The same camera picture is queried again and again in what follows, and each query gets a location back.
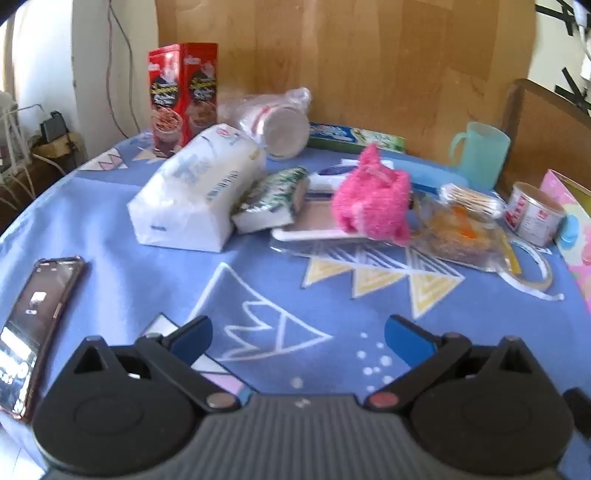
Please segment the clear tape roll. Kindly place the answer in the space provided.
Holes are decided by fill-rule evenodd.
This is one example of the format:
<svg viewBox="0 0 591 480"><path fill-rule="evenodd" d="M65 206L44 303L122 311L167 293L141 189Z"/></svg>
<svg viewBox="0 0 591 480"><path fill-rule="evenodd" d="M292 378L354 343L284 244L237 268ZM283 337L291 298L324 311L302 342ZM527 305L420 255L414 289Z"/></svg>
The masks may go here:
<svg viewBox="0 0 591 480"><path fill-rule="evenodd" d="M554 283L549 260L525 240L510 236L505 247L505 259L497 267L497 274L515 290L548 302L565 299L563 293L551 293Z"/></svg>

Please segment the snack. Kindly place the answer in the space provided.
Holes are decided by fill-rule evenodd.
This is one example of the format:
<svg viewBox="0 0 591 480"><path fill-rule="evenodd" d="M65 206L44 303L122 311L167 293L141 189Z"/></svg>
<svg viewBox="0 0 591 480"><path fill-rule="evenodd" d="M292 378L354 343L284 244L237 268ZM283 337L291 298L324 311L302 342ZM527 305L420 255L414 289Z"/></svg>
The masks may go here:
<svg viewBox="0 0 591 480"><path fill-rule="evenodd" d="M416 193L412 246L425 255L484 272L520 274L508 235L498 224L502 203L454 184L436 196Z"/></svg>

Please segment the pink fluffy sock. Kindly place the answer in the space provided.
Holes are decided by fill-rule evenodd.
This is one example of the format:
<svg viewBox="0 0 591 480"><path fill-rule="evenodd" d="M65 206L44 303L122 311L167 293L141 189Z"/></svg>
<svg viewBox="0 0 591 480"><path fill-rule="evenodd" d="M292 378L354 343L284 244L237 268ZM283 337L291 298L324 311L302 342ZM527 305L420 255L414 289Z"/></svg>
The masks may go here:
<svg viewBox="0 0 591 480"><path fill-rule="evenodd" d="M346 233L407 245L411 189L410 175L384 165L378 146L370 144L332 196L332 216Z"/></svg>

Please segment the green patterned tissue pack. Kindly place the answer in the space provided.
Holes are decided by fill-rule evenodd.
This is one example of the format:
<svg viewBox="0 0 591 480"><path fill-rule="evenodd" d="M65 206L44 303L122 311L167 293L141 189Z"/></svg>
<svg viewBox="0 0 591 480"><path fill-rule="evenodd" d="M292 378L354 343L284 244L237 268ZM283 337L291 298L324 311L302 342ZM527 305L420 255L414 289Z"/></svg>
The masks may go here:
<svg viewBox="0 0 591 480"><path fill-rule="evenodd" d="M304 205L310 178L304 167L267 175L253 184L232 210L238 234L249 234L293 224Z"/></svg>

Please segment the white blue wipes pack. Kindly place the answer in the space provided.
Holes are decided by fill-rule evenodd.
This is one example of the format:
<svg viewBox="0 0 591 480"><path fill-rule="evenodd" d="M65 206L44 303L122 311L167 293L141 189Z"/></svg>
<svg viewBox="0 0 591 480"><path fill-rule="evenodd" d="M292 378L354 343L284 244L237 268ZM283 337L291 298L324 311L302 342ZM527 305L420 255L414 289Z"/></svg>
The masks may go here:
<svg viewBox="0 0 591 480"><path fill-rule="evenodd" d="M308 197L327 199L335 194L342 182L356 170L359 160L342 159L339 164L325 167L308 176Z"/></svg>

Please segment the blue patterned tablecloth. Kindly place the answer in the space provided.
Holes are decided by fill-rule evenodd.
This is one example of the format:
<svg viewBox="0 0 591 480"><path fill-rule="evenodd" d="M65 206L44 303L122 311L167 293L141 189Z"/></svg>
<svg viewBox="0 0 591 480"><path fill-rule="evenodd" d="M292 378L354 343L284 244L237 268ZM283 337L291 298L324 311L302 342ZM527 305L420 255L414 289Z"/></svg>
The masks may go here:
<svg viewBox="0 0 591 480"><path fill-rule="evenodd" d="M522 338L559 390L590 386L590 314L555 247L559 302L521 293L494 272L454 265L413 247L374 242L280 245L262 231L219 253L137 242L127 204L158 168L142 135L85 164L39 196L1 238L1 311L8 314L34 263L80 256L87 268L46 364L51 383L78 343L129 344L149 330L212 320L202 371L263 393L365 398L405 373L384 324L399 314L436 334L477 344Z"/></svg>

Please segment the large white tissue pack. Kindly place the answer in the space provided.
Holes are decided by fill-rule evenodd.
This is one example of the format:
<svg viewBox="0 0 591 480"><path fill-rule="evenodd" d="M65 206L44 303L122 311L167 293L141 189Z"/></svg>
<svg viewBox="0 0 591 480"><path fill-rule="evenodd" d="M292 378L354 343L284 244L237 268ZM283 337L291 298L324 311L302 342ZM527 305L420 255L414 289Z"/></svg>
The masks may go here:
<svg viewBox="0 0 591 480"><path fill-rule="evenodd" d="M136 240L220 252L235 203L266 173L266 152L228 124L204 130L167 159L127 204Z"/></svg>

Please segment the red white tin can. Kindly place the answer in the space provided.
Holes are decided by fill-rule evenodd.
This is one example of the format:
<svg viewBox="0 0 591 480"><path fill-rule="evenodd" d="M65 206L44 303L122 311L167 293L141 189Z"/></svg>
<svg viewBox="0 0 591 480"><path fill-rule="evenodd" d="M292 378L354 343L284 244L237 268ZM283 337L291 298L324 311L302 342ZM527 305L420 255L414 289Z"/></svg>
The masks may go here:
<svg viewBox="0 0 591 480"><path fill-rule="evenodd" d="M515 235L534 246L546 247L564 218L564 208L548 194L525 182L513 185L504 219Z"/></svg>

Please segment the pink macaron biscuit tin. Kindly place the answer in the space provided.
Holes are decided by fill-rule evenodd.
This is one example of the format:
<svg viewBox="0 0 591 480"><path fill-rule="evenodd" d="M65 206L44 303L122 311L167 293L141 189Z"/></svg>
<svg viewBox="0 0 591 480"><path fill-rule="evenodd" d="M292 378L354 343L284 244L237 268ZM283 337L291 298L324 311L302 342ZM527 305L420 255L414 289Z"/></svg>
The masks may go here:
<svg viewBox="0 0 591 480"><path fill-rule="evenodd" d="M587 307L590 307L590 190L551 169L543 178L541 190L560 204L565 211L566 216L558 229L555 243L575 278Z"/></svg>

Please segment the teal plastic mug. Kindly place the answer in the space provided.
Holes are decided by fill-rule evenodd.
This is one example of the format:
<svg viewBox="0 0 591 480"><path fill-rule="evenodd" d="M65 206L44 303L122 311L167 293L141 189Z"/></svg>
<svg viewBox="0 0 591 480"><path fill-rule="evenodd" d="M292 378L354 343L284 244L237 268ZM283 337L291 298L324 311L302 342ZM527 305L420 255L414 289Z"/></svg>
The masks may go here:
<svg viewBox="0 0 591 480"><path fill-rule="evenodd" d="M459 158L457 170L472 188L493 190L503 170L510 145L511 139L503 131L472 121L452 139L449 157L451 160Z"/></svg>

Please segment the green blue toothpaste box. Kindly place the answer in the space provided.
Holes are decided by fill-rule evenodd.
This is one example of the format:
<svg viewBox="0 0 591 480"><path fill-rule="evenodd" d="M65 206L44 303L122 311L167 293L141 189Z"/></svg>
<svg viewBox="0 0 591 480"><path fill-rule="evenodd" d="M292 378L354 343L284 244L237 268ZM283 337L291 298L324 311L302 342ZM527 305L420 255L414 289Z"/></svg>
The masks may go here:
<svg viewBox="0 0 591 480"><path fill-rule="evenodd" d="M359 154L370 144L376 144L386 152L406 152L406 139L400 136L356 127L310 123L308 147Z"/></svg>

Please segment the plastic cups in bag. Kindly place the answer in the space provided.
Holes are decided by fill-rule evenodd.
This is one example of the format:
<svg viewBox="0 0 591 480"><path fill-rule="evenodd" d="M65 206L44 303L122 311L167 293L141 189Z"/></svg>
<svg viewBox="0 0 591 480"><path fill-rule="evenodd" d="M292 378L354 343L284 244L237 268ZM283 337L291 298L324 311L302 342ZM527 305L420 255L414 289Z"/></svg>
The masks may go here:
<svg viewBox="0 0 591 480"><path fill-rule="evenodd" d="M297 157L310 138L311 91L228 97L218 105L218 120L242 130L273 160Z"/></svg>

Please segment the brown chair back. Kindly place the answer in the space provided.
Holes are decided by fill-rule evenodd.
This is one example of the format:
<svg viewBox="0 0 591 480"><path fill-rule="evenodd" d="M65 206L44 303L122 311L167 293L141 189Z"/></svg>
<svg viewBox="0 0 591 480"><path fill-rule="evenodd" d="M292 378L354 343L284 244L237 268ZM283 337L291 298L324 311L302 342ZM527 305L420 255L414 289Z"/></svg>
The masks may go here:
<svg viewBox="0 0 591 480"><path fill-rule="evenodd" d="M496 184L501 197L519 181L539 187L548 170L590 187L590 116L563 97L531 80L515 81L500 129L511 140Z"/></svg>

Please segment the red cereal box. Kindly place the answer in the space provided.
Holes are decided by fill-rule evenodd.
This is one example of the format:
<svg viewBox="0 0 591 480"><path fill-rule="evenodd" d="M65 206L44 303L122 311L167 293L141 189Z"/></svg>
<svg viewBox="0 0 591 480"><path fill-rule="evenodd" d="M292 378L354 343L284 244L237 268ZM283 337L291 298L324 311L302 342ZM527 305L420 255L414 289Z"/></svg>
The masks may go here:
<svg viewBox="0 0 591 480"><path fill-rule="evenodd" d="M171 44L148 54L151 129L169 157L217 123L217 53L211 42Z"/></svg>

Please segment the wooden pattern wall panel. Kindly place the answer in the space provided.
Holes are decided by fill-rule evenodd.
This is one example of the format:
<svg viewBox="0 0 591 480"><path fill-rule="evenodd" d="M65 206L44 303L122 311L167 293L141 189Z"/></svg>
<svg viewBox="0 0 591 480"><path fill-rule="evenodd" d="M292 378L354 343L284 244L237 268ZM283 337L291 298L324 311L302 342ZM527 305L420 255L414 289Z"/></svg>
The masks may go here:
<svg viewBox="0 0 591 480"><path fill-rule="evenodd" d="M160 1L161 44L218 46L222 98L305 87L311 119L403 137L449 161L467 123L497 124L529 71L531 1Z"/></svg>

